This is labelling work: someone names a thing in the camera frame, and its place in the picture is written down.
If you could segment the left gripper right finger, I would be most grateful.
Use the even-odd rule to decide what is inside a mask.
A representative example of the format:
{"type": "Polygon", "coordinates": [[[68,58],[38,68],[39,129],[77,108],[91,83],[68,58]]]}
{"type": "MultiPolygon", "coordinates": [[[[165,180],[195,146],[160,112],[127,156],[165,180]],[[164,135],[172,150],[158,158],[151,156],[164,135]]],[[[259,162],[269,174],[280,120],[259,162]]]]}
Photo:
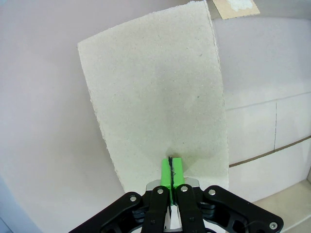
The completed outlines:
{"type": "Polygon", "coordinates": [[[172,159],[172,188],[185,233],[209,233],[205,222],[228,233],[279,233],[281,217],[212,185],[202,190],[197,180],[186,183],[181,158],[172,159]]]}

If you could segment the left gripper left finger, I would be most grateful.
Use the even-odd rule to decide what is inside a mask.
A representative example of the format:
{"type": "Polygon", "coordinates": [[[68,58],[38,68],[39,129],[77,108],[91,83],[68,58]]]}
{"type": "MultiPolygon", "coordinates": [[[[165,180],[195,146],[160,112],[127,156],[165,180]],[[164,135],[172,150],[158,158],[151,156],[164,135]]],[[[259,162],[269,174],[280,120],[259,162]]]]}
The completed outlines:
{"type": "Polygon", "coordinates": [[[161,163],[161,180],[147,185],[144,195],[128,192],[77,226],[72,233],[162,233],[171,211],[171,158],[161,163]]]}

